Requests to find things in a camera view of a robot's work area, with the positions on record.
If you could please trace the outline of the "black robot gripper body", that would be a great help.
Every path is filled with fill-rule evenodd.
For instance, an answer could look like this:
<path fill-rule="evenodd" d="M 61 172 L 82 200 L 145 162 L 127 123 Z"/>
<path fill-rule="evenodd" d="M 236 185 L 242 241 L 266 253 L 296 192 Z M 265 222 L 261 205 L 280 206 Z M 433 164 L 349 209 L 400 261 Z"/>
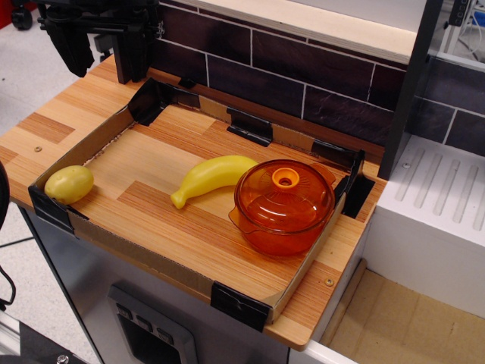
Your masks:
<path fill-rule="evenodd" d="M 37 1 L 41 28 L 53 39 L 87 34 L 158 37 L 158 1 Z"/>

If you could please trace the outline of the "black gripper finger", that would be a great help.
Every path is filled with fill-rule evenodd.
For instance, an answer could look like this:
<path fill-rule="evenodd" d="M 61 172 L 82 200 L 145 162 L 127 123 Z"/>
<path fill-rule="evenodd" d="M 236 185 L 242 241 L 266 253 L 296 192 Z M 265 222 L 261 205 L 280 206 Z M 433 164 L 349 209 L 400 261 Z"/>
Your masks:
<path fill-rule="evenodd" d="M 70 27 L 48 27 L 47 33 L 68 70 L 85 77 L 94 63 L 87 34 Z"/>
<path fill-rule="evenodd" d="M 130 58 L 131 80 L 139 82 L 146 77 L 149 69 L 149 50 L 153 41 L 152 30 L 145 27 L 128 27 L 123 33 L 123 38 Z"/>

